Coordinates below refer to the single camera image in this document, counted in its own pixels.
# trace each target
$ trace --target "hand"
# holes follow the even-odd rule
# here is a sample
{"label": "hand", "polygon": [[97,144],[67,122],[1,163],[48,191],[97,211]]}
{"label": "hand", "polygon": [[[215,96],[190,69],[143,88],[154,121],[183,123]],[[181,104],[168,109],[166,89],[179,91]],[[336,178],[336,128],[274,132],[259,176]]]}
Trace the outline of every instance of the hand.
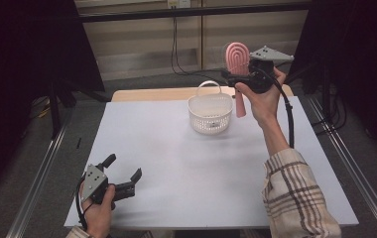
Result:
{"label": "hand", "polygon": [[[80,186],[80,195],[83,189],[83,183]],[[88,198],[81,204],[84,213],[87,230],[86,233],[95,238],[105,238],[108,236],[111,226],[111,204],[115,195],[115,186],[110,185],[105,191],[102,204],[92,204],[92,200]]]}
{"label": "hand", "polygon": [[[282,85],[287,77],[283,72],[274,68],[277,80]],[[251,102],[254,118],[263,129],[269,156],[290,148],[277,119],[278,103],[281,92],[273,85],[269,91],[257,94],[242,82],[235,84],[235,88],[244,94]]]}
{"label": "hand", "polygon": [[[281,85],[284,84],[287,76],[275,67],[274,72],[279,83]],[[267,92],[261,94],[253,92],[250,87],[242,82],[236,83],[235,88],[250,100],[251,111],[260,127],[263,128],[269,120],[277,119],[276,112],[278,111],[280,91],[275,85],[273,85]]]}

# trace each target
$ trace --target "wire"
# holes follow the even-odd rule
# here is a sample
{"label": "wire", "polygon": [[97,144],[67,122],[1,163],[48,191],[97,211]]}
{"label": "wire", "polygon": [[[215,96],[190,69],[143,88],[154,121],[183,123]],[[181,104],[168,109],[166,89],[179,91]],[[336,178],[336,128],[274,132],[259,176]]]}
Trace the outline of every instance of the wire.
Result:
{"label": "wire", "polygon": [[334,103],[332,103],[332,108],[330,109],[330,115],[327,116],[327,117],[324,117],[323,119],[321,119],[317,122],[311,123],[313,127],[316,126],[316,125],[319,125],[321,123],[325,123],[325,122],[331,123],[335,116],[337,116],[336,121],[338,121],[339,115],[338,115],[338,107],[337,107],[337,103],[336,103],[337,97],[338,97],[338,94],[337,93],[334,94],[334,100],[333,100]]}
{"label": "wire", "polygon": [[83,215],[86,213],[87,210],[89,210],[89,208],[93,205],[93,201],[90,202],[90,205],[88,207],[86,207],[86,209],[84,209],[83,211]]}
{"label": "wire", "polygon": [[[340,98],[340,102],[341,102],[342,107],[343,107],[343,120],[342,120],[342,123],[340,125],[337,125],[339,123],[340,117],[341,117],[339,109],[338,109],[338,105],[337,105],[338,98]],[[332,123],[332,125],[329,128],[324,129],[324,130],[322,130],[320,132],[316,132],[315,134],[317,136],[320,136],[320,135],[323,135],[323,134],[326,134],[326,133],[332,133],[334,131],[340,130],[346,124],[346,121],[347,121],[347,110],[346,110],[346,106],[345,106],[345,103],[344,103],[343,99],[338,96],[338,92],[336,92],[336,95],[335,95],[333,109],[335,110],[335,113],[338,114],[338,116],[336,118],[336,121],[334,123]]]}
{"label": "wire", "polygon": [[267,77],[267,78],[271,78],[272,79],[272,82],[273,84],[279,89],[279,91],[281,92],[283,98],[284,98],[284,101],[285,101],[285,108],[287,109],[287,114],[288,114],[288,128],[289,128],[289,131],[290,131],[290,135],[289,135],[289,143],[290,143],[290,147],[291,148],[294,148],[294,144],[295,144],[295,138],[294,138],[294,116],[293,116],[293,106],[291,105],[290,103],[290,100],[288,99],[288,96],[287,94],[285,93],[284,89],[282,89],[282,85],[281,83],[279,83],[279,81],[274,77],[274,76],[271,76],[269,75],[267,72],[265,72],[264,70],[258,68],[260,71],[262,71],[262,73]]}
{"label": "wire", "polygon": [[82,224],[83,228],[86,230],[87,223],[86,223],[86,219],[84,218],[84,214],[80,210],[80,201],[79,201],[80,185],[83,183],[85,176],[86,176],[86,172],[83,174],[83,176],[80,178],[79,182],[77,183],[76,191],[74,194],[74,199],[76,203],[77,215],[79,216],[79,222],[80,224]]}
{"label": "wire", "polygon": [[[173,72],[179,76],[187,76],[187,75],[202,76],[202,77],[206,77],[211,80],[220,82],[221,84],[228,85],[228,83],[224,80],[220,80],[220,79],[216,79],[211,76],[208,76],[208,75],[200,74],[201,72],[206,72],[206,71],[221,71],[220,69],[197,70],[197,71],[192,71],[192,72],[187,72],[184,69],[182,69],[179,63],[178,47],[177,47],[177,18],[174,17],[173,20],[174,20],[173,49],[171,51],[171,68]],[[181,72],[177,72],[174,68],[174,57],[176,58],[177,67],[180,69]]]}

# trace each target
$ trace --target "pink object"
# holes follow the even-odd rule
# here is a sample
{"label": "pink object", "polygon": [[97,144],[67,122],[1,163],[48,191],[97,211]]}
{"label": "pink object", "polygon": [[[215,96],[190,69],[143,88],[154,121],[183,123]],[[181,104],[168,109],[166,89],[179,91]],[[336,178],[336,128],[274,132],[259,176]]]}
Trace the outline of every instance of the pink object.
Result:
{"label": "pink object", "polygon": [[[241,43],[231,43],[226,48],[226,68],[233,74],[247,75],[248,61],[250,61],[250,52],[247,47]],[[237,117],[246,115],[242,93],[235,89],[235,106]]]}

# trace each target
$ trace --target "plastic basket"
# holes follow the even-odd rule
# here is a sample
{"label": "plastic basket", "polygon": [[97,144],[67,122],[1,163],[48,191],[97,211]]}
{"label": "plastic basket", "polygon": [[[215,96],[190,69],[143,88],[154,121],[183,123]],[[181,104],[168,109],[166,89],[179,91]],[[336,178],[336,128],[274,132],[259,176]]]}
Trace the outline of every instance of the plastic basket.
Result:
{"label": "plastic basket", "polygon": [[[198,95],[199,90],[207,85],[215,84],[219,93]],[[203,82],[195,96],[188,100],[188,112],[191,126],[201,134],[215,135],[228,128],[232,112],[232,97],[222,93],[219,84],[209,80]]]}

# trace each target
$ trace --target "metal frame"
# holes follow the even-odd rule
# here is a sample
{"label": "metal frame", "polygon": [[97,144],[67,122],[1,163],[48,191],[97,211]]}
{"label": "metal frame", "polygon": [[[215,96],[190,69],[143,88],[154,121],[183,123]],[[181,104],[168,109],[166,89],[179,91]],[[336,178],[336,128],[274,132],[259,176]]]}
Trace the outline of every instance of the metal frame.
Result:
{"label": "metal frame", "polygon": [[[309,99],[309,104],[312,107],[312,110],[314,111],[315,116],[318,118],[318,120],[323,120],[325,115],[321,112],[323,108],[319,104],[318,100],[316,98],[311,98]],[[352,179],[355,181],[356,186],[358,187],[359,191],[361,192],[362,196],[367,202],[369,208],[374,214],[374,217],[377,219],[377,193],[376,191],[368,182],[362,170],[359,169],[358,164],[356,163],[355,159],[350,154],[346,145],[343,143],[339,134],[337,134],[337,131],[333,130],[334,127],[326,122],[322,123],[322,126],[324,130],[332,131],[330,133],[327,133],[328,138],[333,144],[333,147],[338,152],[344,165],[349,171],[349,174],[351,175]]]}
{"label": "metal frame", "polygon": [[46,155],[44,156],[43,162],[41,163],[40,169],[38,170],[37,175],[34,178],[34,181],[29,189],[26,198],[22,202],[21,208],[16,214],[15,220],[13,221],[6,238],[20,238],[24,235],[25,229],[28,226],[28,222],[31,219],[34,208],[37,205],[37,201],[42,192],[44,183],[46,182],[46,178],[50,172],[50,168],[52,167],[53,161],[56,158],[57,152],[62,143],[65,129],[71,120],[73,110],[74,108],[70,108],[67,111],[60,131],[58,132],[57,136],[50,142],[49,148],[46,152]]}
{"label": "metal frame", "polygon": [[297,3],[278,3],[278,4],[257,4],[230,7],[201,7],[201,8],[181,8],[181,9],[162,9],[139,12],[107,13],[107,14],[81,14],[77,17],[55,16],[55,17],[31,17],[31,22],[40,24],[52,23],[93,23],[111,22],[126,20],[141,20],[155,18],[174,18],[210,15],[229,15],[244,13],[264,13],[264,12],[288,12],[308,10],[312,7],[326,7],[343,4],[339,1],[330,2],[297,2]]}

